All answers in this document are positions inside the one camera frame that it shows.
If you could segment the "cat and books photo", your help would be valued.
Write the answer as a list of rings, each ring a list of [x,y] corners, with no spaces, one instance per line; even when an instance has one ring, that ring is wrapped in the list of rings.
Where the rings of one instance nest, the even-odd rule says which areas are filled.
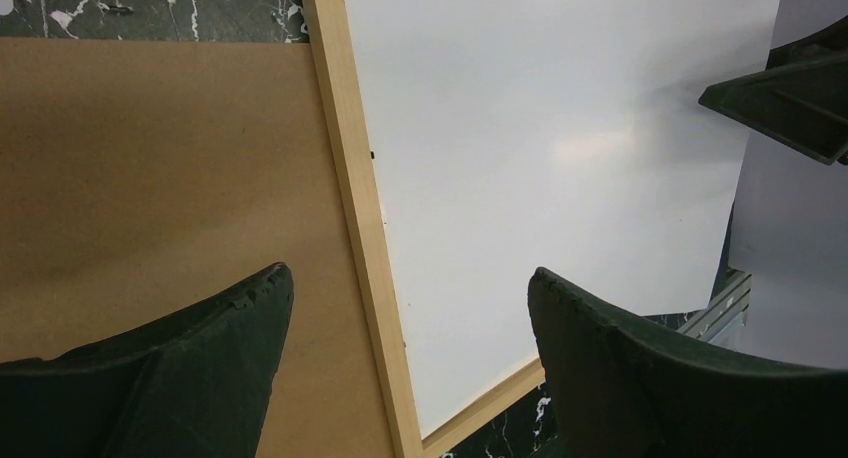
[[[779,0],[345,0],[421,432],[537,355],[545,267],[638,315],[705,306]]]

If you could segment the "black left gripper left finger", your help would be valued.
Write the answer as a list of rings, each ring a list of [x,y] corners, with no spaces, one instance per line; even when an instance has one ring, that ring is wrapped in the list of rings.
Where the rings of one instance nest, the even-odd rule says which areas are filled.
[[[1,366],[5,457],[252,457],[294,302],[272,264],[138,328]]]

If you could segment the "light wooden picture frame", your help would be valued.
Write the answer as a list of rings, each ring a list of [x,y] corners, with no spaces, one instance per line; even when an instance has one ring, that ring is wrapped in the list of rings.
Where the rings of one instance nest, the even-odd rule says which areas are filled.
[[[515,404],[544,372],[532,360],[428,436],[421,433],[396,300],[345,0],[302,0],[329,141],[397,457],[466,457],[472,449],[522,457],[545,443]]]

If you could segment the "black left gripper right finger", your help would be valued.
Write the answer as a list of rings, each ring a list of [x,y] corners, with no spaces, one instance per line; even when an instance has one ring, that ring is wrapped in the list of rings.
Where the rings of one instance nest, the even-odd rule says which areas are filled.
[[[546,268],[528,309],[568,457],[843,457],[847,374],[698,341]]]

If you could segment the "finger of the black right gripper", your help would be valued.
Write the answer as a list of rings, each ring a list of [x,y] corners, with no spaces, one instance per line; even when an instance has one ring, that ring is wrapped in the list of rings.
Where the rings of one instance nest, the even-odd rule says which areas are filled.
[[[828,27],[807,37],[772,49],[767,60],[767,68],[781,67],[806,59],[846,52],[847,21],[848,16],[844,16]]]
[[[698,103],[820,163],[847,164],[847,51],[708,86]]]

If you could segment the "brown backing board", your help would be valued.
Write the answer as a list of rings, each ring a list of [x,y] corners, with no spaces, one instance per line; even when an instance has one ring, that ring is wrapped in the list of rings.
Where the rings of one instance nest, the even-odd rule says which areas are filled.
[[[3,360],[274,262],[295,298],[259,455],[392,456],[310,47],[2,40]]]

